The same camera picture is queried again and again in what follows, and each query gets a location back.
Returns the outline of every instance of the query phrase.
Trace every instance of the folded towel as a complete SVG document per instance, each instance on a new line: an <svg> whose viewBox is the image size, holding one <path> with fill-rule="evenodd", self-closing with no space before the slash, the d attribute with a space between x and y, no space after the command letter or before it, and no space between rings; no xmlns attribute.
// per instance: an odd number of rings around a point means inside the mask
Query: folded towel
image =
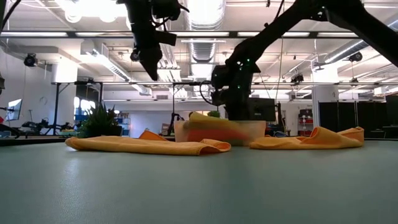
<svg viewBox="0 0 398 224"><path fill-rule="evenodd" d="M211 139L201 142L170 142L161 136L144 131L140 139L119 136L100 136L95 138L69 138L65 143L78 151L136 152L146 154L197 156L227 152L231 145Z"/></svg>
<svg viewBox="0 0 398 224"><path fill-rule="evenodd" d="M361 147L364 143L364 129L351 128L335 133L326 128L315 128L310 137L257 138L250 143L252 149L344 149Z"/></svg>

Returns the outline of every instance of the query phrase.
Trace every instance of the computer screen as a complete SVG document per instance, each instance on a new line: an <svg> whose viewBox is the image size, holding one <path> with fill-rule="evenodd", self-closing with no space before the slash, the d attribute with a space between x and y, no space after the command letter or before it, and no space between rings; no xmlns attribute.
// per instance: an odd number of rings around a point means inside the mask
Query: computer screen
<svg viewBox="0 0 398 224"><path fill-rule="evenodd" d="M249 98L248 106L251 121L276 121L275 99Z"/></svg>
<svg viewBox="0 0 398 224"><path fill-rule="evenodd" d="M387 116L390 125L398 125L398 96L386 96Z"/></svg>
<svg viewBox="0 0 398 224"><path fill-rule="evenodd" d="M19 119L21 113L22 99L14 100L8 103L6 121L15 121Z"/></svg>

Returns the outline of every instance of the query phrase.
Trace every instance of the ceiling pipe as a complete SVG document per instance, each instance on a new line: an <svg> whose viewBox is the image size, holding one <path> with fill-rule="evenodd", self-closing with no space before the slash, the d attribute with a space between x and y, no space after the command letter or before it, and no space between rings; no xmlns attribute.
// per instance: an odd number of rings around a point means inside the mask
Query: ceiling pipe
<svg viewBox="0 0 398 224"><path fill-rule="evenodd" d="M185 13L189 30L218 30L225 14L226 0L184 0L190 10ZM189 43L191 62L213 62L216 43ZM194 76L209 78L212 65L191 65Z"/></svg>
<svg viewBox="0 0 398 224"><path fill-rule="evenodd" d="M349 67L348 67L348 68L346 68L346 69L340 71L339 73L350 71L350 70L352 70L353 68L356 68L356 67L358 67L358 66L360 66L360 65L363 65L363 64L365 64L365 63L368 63L370 60L373 60L373 59L378 58L378 57L380 57L380 56L381 56L381 54L377 54L377 55L375 55L375 56L373 56L373 57L371 57L371 58L368 58L368 59L366 59L366 60L362 60L362 61L360 61L360 62L358 62L358 63L355 63L354 65L349 64Z"/></svg>
<svg viewBox="0 0 398 224"><path fill-rule="evenodd" d="M371 77L375 77L376 75L380 74L380 73L384 73L384 72L388 72L392 69L395 68L395 65L385 65L383 67L380 67L376 70L373 70L371 72L366 72L366 73L362 73L359 75L354 76L355 78L357 78L359 81L365 80L367 78L371 78Z"/></svg>
<svg viewBox="0 0 398 224"><path fill-rule="evenodd" d="M109 57L109 49L107 46L102 44L101 46L96 46L93 40L86 39L80 44L80 55L90 55L93 58L97 58L96 62L102 64L110 72L118 75L120 78L124 79L125 82L136 82L136 80L131 74L117 62ZM140 95L149 96L152 95L152 90L144 85L132 85Z"/></svg>
<svg viewBox="0 0 398 224"><path fill-rule="evenodd" d="M395 14L392 17L388 18L385 24L387 24L387 26L390 27L392 30L398 31L398 14ZM369 44L367 44L363 40L352 40L347 44L339 47L337 50L325 55L323 61L325 63L335 63L355 54L356 52L359 52L360 50L368 46Z"/></svg>

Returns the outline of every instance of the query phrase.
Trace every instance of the pillar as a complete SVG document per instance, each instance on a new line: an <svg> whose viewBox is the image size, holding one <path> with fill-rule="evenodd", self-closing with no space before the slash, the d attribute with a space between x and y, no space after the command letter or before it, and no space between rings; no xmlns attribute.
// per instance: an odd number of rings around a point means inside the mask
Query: pillar
<svg viewBox="0 0 398 224"><path fill-rule="evenodd" d="M322 69L312 67L312 81L322 83L337 83L338 72L337 66L324 65ZM319 103L337 102L338 101L338 85L320 85L312 87L312 115L314 127L320 126Z"/></svg>

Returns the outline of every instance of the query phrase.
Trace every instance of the plastic container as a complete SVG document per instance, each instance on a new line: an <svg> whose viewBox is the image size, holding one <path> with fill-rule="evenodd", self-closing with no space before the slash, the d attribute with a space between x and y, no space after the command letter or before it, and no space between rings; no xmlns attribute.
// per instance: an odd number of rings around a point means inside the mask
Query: plastic container
<svg viewBox="0 0 398 224"><path fill-rule="evenodd" d="M265 121L175 121L176 142L200 142L214 139L232 146L248 146L256 138L264 137Z"/></svg>

